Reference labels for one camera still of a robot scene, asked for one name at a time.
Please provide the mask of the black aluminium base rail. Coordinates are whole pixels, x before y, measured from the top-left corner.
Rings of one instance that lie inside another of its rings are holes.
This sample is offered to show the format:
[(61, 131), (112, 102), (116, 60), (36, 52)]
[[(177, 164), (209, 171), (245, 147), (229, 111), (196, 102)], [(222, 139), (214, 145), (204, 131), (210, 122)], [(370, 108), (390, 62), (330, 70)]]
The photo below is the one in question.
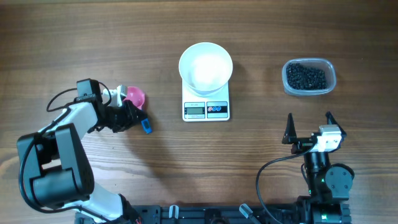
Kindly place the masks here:
[(270, 217), (261, 207), (161, 207), (135, 206), (139, 218), (134, 223), (342, 223), (352, 222), (349, 205), (314, 205), (304, 208), (295, 204), (270, 205)]

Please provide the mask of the white round bowl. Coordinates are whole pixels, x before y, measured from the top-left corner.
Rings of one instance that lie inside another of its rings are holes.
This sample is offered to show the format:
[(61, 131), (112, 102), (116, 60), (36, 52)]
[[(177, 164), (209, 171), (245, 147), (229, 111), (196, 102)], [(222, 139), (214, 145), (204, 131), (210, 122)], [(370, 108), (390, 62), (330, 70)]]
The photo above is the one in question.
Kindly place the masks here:
[(200, 42), (187, 48), (178, 62), (183, 84), (198, 95), (209, 95), (224, 87), (233, 73), (233, 60), (220, 45)]

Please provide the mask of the black beans pile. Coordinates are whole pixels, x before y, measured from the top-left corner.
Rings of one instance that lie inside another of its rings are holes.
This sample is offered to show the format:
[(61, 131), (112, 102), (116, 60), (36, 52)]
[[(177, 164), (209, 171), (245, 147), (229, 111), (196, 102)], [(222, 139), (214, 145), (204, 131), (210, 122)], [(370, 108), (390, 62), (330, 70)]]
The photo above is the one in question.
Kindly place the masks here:
[(286, 68), (287, 83), (296, 90), (326, 89), (325, 71), (314, 67), (304, 67), (300, 63), (290, 63)]

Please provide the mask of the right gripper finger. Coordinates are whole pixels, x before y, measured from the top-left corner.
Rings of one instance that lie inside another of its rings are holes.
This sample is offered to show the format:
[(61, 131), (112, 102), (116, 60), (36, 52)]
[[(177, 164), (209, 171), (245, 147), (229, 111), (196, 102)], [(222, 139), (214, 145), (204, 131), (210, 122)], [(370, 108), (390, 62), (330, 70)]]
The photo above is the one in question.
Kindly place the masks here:
[(341, 136), (342, 137), (346, 137), (347, 134), (345, 132), (345, 130), (337, 123), (337, 121), (335, 120), (335, 118), (333, 117), (332, 113), (330, 111), (328, 111), (326, 114), (326, 121), (327, 124), (335, 124), (339, 127), (340, 131), (341, 131)]
[(285, 133), (282, 138), (282, 144), (296, 144), (296, 143), (297, 143), (297, 133), (295, 131), (294, 119), (292, 113), (289, 113), (287, 117), (287, 125)]

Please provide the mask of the white digital kitchen scale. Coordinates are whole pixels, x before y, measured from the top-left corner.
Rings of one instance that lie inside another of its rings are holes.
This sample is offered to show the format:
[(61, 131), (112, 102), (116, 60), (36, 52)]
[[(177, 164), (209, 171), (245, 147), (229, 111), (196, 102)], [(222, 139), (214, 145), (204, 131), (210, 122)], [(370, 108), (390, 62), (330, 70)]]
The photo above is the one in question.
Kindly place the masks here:
[(208, 95), (198, 95), (182, 84), (182, 119), (185, 122), (228, 121), (230, 114), (228, 83)]

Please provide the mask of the clear plastic container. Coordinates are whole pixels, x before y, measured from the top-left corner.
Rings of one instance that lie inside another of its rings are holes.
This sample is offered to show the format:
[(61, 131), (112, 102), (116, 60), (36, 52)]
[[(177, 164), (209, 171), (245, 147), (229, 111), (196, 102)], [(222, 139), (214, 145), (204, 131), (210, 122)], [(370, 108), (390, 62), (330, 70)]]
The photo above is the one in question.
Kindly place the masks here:
[(336, 86), (332, 63), (323, 58), (297, 58), (282, 67), (284, 91), (293, 96), (315, 96), (331, 92)]

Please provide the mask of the pink scoop blue handle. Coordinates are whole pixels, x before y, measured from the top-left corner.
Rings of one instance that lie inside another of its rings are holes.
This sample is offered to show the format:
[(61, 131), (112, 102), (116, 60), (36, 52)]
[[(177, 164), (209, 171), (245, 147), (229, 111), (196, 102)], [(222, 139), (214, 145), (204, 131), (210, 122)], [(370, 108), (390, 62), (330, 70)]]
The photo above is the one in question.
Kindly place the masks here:
[[(127, 97), (123, 101), (132, 101), (132, 103), (139, 108), (140, 110), (144, 111), (144, 103), (146, 100), (145, 93), (136, 86), (128, 86), (127, 87)], [(152, 128), (150, 126), (148, 128), (143, 128), (147, 134), (152, 133)]]

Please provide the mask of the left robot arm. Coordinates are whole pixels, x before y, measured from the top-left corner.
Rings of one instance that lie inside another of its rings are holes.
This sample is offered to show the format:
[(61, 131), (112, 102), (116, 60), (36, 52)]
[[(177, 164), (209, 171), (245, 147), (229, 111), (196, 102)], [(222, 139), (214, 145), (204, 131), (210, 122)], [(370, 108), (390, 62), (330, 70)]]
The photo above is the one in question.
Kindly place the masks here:
[(143, 218), (121, 194), (95, 182), (81, 140), (104, 128), (120, 133), (148, 117), (128, 99), (127, 87), (105, 88), (94, 79), (76, 83), (77, 96), (58, 107), (61, 114), (37, 132), (17, 140), (19, 190), (40, 213), (75, 211), (75, 223), (142, 223)]

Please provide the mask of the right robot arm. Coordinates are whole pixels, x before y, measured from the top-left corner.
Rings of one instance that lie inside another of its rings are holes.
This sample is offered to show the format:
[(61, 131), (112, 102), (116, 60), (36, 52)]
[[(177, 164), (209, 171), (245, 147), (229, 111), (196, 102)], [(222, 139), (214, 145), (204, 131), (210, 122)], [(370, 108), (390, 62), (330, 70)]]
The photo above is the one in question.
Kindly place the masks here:
[(294, 156), (303, 156), (303, 174), (309, 196), (299, 196), (295, 202), (293, 223), (351, 223), (349, 192), (353, 186), (354, 171), (347, 165), (331, 164), (329, 154), (337, 151), (346, 132), (330, 112), (326, 124), (308, 138), (299, 138), (292, 114), (288, 114), (282, 144), (291, 144)]

